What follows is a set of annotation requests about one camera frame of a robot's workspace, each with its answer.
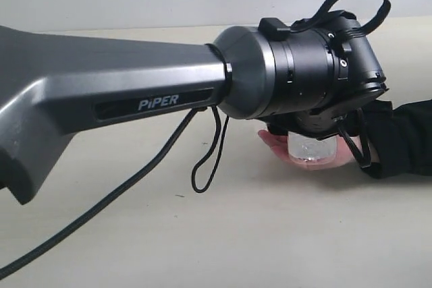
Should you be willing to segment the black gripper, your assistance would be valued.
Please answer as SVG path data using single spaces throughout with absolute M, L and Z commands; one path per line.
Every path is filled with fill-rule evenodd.
M 323 98 L 277 98 L 269 103 L 269 123 L 267 130 L 274 136 L 287 137 L 294 132 L 315 138 L 326 139 L 339 134 L 339 120 L 351 112 L 348 100 L 330 100 Z

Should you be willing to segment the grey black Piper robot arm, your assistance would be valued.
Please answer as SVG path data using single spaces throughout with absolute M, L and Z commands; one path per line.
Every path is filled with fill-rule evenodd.
M 26 204 L 80 132 L 217 107 L 316 139 L 386 92 L 353 13 L 263 18 L 197 45 L 1 28 L 1 187 Z

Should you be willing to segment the person's open bare hand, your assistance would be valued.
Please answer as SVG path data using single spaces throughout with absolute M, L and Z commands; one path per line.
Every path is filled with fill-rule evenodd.
M 257 134 L 277 158 L 299 169 L 318 171 L 334 169 L 356 162 L 347 143 L 340 136 L 334 137 L 337 143 L 336 152 L 331 156 L 318 160 L 304 160 L 290 154 L 293 141 L 288 136 L 276 136 L 264 129 L 259 130 Z

